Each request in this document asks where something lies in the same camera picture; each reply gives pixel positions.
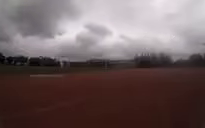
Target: ground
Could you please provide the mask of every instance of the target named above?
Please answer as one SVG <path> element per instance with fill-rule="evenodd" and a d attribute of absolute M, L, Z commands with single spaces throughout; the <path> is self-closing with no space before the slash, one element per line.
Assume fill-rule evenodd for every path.
<path fill-rule="evenodd" d="M 0 75 L 1 128 L 201 128 L 205 68 Z"/>

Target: cloud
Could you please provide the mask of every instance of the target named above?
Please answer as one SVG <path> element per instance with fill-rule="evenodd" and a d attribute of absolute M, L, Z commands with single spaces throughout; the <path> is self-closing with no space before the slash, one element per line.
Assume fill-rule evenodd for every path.
<path fill-rule="evenodd" d="M 0 0 L 0 49 L 19 54 L 182 57 L 203 43 L 205 0 Z"/>
<path fill-rule="evenodd" d="M 26 0 L 11 15 L 24 36 L 51 37 L 57 33 L 60 20 L 75 19 L 78 11 L 71 0 Z"/>

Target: red running track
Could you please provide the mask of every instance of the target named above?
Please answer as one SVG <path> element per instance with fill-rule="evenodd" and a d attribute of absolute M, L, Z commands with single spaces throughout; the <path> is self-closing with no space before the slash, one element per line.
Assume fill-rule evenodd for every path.
<path fill-rule="evenodd" d="M 202 128 L 205 69 L 0 76 L 2 128 Z"/>

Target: treeline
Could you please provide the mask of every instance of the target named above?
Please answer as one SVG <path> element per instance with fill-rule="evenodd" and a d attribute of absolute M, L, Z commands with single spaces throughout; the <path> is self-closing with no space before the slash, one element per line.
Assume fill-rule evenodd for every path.
<path fill-rule="evenodd" d="M 61 66 L 61 67 L 108 67 L 108 60 L 91 59 L 88 61 L 70 62 L 59 61 L 50 57 L 25 57 L 25 56 L 9 56 L 5 57 L 0 53 L 0 64 L 14 66 Z"/>
<path fill-rule="evenodd" d="M 0 53 L 0 64 L 15 66 L 61 66 L 61 67 L 131 67 L 131 64 L 138 68 L 156 67 L 205 67 L 205 54 L 192 54 L 188 59 L 173 61 L 168 54 L 141 54 L 136 55 L 129 61 L 114 61 L 105 59 L 91 59 L 81 62 L 59 61 L 50 57 L 25 57 L 9 56 L 5 57 Z"/>
<path fill-rule="evenodd" d="M 60 62 L 50 57 L 25 57 L 25 56 L 9 56 L 5 57 L 0 53 L 0 64 L 15 66 L 59 66 Z"/>
<path fill-rule="evenodd" d="M 136 67 L 205 67 L 205 53 L 192 54 L 187 59 L 173 61 L 167 54 L 142 54 L 135 56 Z"/>

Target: gray cloud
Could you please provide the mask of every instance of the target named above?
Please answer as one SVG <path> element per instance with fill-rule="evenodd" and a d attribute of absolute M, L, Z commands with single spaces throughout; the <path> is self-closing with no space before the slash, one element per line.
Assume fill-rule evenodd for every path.
<path fill-rule="evenodd" d="M 74 19 L 78 12 L 71 0 L 28 0 L 11 17 L 24 36 L 50 37 L 57 33 L 60 20 Z"/>
<path fill-rule="evenodd" d="M 19 54 L 182 57 L 204 43 L 205 0 L 0 0 L 0 49 Z"/>

